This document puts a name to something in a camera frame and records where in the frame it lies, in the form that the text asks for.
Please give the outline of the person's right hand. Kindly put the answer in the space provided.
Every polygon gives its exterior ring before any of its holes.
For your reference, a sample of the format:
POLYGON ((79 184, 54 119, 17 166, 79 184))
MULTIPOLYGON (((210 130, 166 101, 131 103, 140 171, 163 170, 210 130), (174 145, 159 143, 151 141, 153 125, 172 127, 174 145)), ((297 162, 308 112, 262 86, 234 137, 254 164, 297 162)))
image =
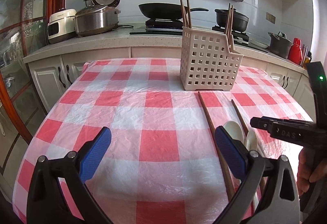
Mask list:
POLYGON ((297 173, 297 188, 301 196, 309 190, 310 184, 319 181, 326 177, 327 174, 327 160, 323 159, 320 164, 313 170, 307 164, 307 150, 303 148, 299 153, 299 165, 297 173))

